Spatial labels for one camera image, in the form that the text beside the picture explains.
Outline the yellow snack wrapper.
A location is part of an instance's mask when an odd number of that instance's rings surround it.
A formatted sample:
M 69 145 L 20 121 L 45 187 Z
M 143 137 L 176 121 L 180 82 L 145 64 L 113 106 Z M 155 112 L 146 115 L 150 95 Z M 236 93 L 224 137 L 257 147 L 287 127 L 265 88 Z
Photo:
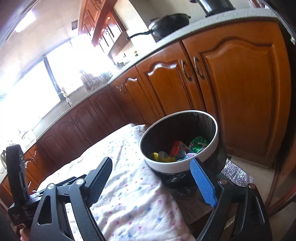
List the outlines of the yellow snack wrapper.
M 154 160 L 156 162 L 161 163 L 173 163 L 176 162 L 175 157 L 170 157 L 166 152 L 160 151 L 160 152 L 153 152 L 150 154 L 149 158 L 151 160 Z

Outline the white rimmed trash bin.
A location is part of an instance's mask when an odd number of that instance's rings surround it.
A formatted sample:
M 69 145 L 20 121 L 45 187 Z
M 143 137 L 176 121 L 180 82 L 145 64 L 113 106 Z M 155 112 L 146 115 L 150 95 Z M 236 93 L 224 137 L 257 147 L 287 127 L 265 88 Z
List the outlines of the white rimmed trash bin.
M 195 182 L 190 172 L 193 158 L 218 174 L 226 163 L 226 149 L 217 121 L 199 110 L 170 114 L 152 124 L 139 143 L 145 162 L 170 189 L 187 188 Z

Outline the chrome kitchen faucet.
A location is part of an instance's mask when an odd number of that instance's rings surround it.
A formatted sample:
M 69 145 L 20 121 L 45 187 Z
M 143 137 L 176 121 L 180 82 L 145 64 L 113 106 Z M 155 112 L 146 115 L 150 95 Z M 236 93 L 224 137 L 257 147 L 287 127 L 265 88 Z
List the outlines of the chrome kitchen faucet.
M 67 104 L 71 107 L 72 102 L 70 101 L 69 97 L 64 92 L 59 92 L 58 95 L 63 96 L 67 102 Z

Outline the green snack bag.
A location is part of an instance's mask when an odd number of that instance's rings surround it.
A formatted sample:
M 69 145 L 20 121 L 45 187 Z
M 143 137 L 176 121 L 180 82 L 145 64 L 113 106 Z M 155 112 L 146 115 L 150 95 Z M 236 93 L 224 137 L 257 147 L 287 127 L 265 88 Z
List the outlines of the green snack bag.
M 193 153 L 198 153 L 199 151 L 206 148 L 208 144 L 209 142 L 204 137 L 198 136 L 190 142 L 189 147 Z

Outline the white floral tablecloth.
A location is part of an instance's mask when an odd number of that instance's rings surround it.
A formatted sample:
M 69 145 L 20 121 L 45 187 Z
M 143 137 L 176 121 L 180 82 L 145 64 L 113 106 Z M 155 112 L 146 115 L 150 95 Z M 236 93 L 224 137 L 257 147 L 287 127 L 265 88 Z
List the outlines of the white floral tablecloth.
M 135 124 L 116 130 L 48 176 L 39 190 L 88 174 L 109 157 L 111 175 L 90 208 L 107 240 L 193 240 L 177 202 L 141 156 L 145 130 L 145 125 Z

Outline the red snack packet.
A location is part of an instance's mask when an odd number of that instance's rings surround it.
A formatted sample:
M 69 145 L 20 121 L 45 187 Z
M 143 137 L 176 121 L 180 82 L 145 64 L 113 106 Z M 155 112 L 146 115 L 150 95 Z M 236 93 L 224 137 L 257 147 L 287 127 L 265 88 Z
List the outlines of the red snack packet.
M 170 150 L 169 156 L 174 157 L 179 152 L 179 150 L 186 151 L 188 149 L 189 147 L 185 145 L 182 141 L 174 141 L 173 146 Z

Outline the knife block with utensils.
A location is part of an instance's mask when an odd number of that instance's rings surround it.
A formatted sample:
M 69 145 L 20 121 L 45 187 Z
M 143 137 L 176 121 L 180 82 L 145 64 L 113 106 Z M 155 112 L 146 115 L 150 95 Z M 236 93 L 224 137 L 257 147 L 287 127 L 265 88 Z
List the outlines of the knife block with utensils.
M 81 71 L 80 73 L 83 86 L 88 92 L 91 92 L 102 85 L 99 77 L 93 76 L 89 73 L 85 73 L 84 71 Z

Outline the black frying pan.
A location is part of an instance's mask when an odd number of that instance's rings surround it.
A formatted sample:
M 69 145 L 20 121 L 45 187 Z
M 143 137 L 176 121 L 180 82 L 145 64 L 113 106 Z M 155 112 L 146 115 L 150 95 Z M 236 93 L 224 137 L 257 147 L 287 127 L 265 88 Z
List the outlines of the black frying pan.
M 140 35 L 154 35 L 159 38 L 164 38 L 171 33 L 189 25 L 191 16 L 187 14 L 173 14 L 166 15 L 162 18 L 154 19 L 154 21 L 149 25 L 148 31 L 142 33 L 136 33 L 126 38 L 126 40 L 130 40 L 136 36 Z

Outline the black cooking pot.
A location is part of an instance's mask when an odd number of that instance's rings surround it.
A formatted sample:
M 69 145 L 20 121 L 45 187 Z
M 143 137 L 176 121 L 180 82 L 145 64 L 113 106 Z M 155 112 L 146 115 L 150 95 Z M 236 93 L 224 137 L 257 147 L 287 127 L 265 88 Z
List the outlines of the black cooking pot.
M 199 4 L 206 17 L 235 10 L 235 7 L 229 0 L 189 0 L 189 2 Z

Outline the brown wooden wall cabinets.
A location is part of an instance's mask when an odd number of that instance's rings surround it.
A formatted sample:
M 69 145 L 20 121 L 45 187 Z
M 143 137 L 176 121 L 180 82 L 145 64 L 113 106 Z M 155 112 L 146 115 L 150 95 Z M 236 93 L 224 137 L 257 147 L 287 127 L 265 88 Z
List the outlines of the brown wooden wall cabinets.
M 103 37 L 103 29 L 110 26 L 109 20 L 112 20 L 121 32 L 125 32 L 126 28 L 114 10 L 116 2 L 83 0 L 78 20 L 78 34 L 92 36 L 92 44 L 96 46 Z

